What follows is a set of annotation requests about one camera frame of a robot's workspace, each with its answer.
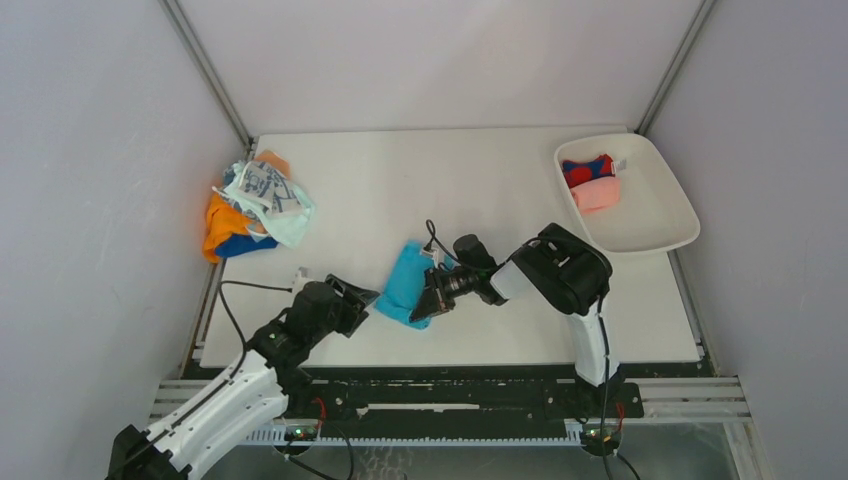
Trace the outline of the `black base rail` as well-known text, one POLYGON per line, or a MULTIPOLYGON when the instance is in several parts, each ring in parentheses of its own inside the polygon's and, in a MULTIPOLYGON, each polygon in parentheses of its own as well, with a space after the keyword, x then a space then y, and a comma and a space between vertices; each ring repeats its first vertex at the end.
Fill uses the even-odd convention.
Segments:
POLYGON ((570 364, 309 367, 289 422, 321 419, 328 435, 357 440, 530 440, 562 437, 568 423, 617 432, 645 416, 633 382, 610 392, 579 385, 570 364))

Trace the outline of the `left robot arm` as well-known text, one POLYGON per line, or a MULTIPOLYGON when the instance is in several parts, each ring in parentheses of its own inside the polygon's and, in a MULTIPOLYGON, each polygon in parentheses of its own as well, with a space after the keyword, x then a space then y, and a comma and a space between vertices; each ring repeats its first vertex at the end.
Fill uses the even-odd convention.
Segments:
POLYGON ((129 425, 115 437, 109 479, 199 479, 258 427, 311 407, 312 377, 302 368, 331 334, 351 337, 368 317, 377 291, 335 275, 300 279, 293 300, 247 337, 241 351, 197 394, 158 421, 129 425))

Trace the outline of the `bright blue towel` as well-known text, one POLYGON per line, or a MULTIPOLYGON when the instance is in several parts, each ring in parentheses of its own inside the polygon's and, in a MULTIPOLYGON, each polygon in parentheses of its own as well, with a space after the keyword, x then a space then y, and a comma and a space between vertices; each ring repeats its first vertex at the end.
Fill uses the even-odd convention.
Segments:
POLYGON ((444 252, 435 248, 435 253, 426 253, 425 244, 418 240, 409 240, 392 268, 382 294, 377 299, 375 309, 382 315, 416 330, 425 330, 431 319, 424 317, 413 322, 411 314, 425 288, 425 272, 441 260, 448 268, 455 262, 444 252))

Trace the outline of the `white plastic tray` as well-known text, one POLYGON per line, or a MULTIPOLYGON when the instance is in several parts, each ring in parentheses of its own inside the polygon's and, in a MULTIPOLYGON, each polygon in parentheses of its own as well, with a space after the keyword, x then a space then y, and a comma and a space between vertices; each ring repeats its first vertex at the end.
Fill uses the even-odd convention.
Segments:
POLYGON ((701 224, 680 183, 654 144, 633 133, 602 134, 572 140, 553 154, 558 187, 569 229, 603 253, 658 254, 696 240, 701 224), (581 213, 563 178, 564 160, 585 163, 608 155, 621 180, 620 200, 592 213, 581 213))

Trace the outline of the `pink rolled towel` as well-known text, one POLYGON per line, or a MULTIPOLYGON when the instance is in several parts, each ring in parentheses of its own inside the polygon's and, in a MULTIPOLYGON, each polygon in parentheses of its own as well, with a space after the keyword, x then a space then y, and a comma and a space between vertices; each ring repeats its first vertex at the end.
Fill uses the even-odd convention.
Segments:
POLYGON ((614 176, 582 183, 570 190, 578 211, 590 213, 616 205, 621 198, 621 180, 614 176))

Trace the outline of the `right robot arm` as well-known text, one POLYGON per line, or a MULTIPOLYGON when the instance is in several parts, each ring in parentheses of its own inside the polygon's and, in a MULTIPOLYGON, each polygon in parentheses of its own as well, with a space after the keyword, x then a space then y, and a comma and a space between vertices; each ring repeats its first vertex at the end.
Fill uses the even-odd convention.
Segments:
POLYGON ((613 274, 607 257, 557 223, 548 224, 501 262, 474 234, 457 238, 447 257, 451 267, 438 263, 425 270, 412 323, 452 311, 456 299, 469 293, 488 305, 502 306, 534 289, 571 329, 575 371, 583 382, 577 391, 579 406, 589 415, 602 416, 616 405, 618 393, 610 381, 618 361, 604 320, 613 274))

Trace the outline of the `orange towel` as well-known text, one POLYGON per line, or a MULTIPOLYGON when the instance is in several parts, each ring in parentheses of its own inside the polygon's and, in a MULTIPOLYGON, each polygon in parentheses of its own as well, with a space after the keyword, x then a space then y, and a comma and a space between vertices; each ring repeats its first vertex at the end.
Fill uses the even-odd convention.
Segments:
MULTIPOLYGON (((290 179, 289 163, 273 151, 265 150, 251 161, 267 161, 281 170, 290 179)), ((223 173, 221 184, 215 187, 221 187, 223 185, 225 172, 229 167, 223 173)), ((228 205, 213 190, 206 213, 206 237, 202 247, 205 258, 211 263, 217 263, 222 260, 214 257, 212 253, 213 248, 227 240, 233 234, 249 235, 247 224, 247 218, 228 205)))

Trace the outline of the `dark blue towel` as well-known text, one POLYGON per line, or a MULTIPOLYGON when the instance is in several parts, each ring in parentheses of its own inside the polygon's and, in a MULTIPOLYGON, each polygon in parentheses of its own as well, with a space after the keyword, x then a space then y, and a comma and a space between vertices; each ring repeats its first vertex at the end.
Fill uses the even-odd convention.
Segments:
POLYGON ((227 240, 213 248, 217 259, 232 258, 259 250, 274 249, 278 242, 270 236, 257 240, 251 235, 233 234, 227 240))

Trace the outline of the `red blue rolled towel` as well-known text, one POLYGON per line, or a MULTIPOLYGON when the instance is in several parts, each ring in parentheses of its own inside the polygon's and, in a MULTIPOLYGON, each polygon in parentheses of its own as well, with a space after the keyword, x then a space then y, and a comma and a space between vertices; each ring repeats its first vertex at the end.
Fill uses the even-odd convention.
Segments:
POLYGON ((586 162, 563 160, 561 170, 569 189, 596 179, 615 176, 614 160, 607 154, 586 162))

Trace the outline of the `mint green towel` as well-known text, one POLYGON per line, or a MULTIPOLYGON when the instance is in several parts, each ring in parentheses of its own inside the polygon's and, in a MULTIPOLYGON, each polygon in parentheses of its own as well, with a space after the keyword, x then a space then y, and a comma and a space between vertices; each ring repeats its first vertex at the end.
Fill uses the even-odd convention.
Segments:
POLYGON ((228 205, 247 218, 247 232, 249 235, 253 236, 257 240, 270 236, 285 247, 296 248, 305 236, 309 222, 315 211, 313 201, 298 184, 290 180, 281 170, 277 168, 287 177, 290 185, 293 187, 299 201, 299 205, 278 215, 262 213, 255 215, 251 211, 242 210, 237 203, 228 199, 224 195, 223 189, 233 179, 238 165, 244 162, 249 161, 236 162, 232 164, 225 172, 223 185, 221 187, 214 187, 213 190, 228 205))

